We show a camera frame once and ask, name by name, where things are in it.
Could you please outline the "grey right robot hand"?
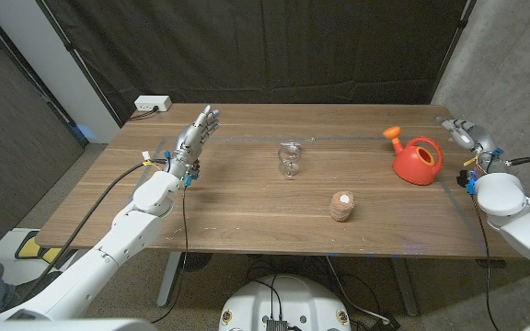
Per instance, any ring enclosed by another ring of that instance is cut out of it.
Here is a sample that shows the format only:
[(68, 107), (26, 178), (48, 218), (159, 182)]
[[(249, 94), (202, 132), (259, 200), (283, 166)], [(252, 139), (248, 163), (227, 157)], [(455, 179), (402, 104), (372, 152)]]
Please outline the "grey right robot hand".
[(451, 142), (474, 154), (477, 167), (485, 174), (508, 172), (508, 166), (501, 160), (499, 146), (484, 127), (468, 120), (444, 117), (436, 117), (435, 120), (449, 132)]

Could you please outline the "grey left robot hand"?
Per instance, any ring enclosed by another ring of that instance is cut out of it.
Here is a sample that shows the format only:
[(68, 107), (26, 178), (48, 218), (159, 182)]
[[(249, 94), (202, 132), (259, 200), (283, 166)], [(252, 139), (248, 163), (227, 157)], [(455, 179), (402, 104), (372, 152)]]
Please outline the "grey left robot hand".
[(187, 126), (176, 140), (175, 148), (170, 159), (168, 173), (182, 179), (188, 167), (195, 164), (202, 147), (210, 135), (218, 129), (219, 111), (206, 106), (198, 118)]

